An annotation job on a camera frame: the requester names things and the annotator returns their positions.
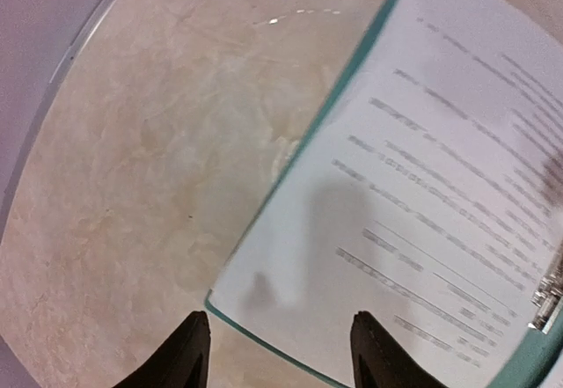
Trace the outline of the metal folder clip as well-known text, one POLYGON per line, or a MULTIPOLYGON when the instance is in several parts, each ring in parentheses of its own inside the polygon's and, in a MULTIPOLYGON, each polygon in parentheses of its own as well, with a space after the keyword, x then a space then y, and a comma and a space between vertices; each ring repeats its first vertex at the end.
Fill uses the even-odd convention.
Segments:
POLYGON ((531 301, 537 311, 529 328, 548 334, 562 310, 562 253, 553 258, 531 301))

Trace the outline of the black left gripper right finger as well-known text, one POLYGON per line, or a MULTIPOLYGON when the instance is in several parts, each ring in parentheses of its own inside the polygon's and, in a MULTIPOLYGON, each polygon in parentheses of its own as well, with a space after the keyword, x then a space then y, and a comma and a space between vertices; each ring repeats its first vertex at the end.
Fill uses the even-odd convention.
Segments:
POLYGON ((368 311, 355 314, 350 346, 355 387, 445 388, 368 311))

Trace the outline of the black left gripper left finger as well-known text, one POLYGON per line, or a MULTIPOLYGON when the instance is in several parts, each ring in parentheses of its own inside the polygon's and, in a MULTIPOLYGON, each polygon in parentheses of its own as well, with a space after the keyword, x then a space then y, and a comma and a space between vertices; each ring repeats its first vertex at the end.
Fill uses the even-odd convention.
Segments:
POLYGON ((114 388, 207 387, 210 344, 206 312, 193 311, 137 370, 114 388))

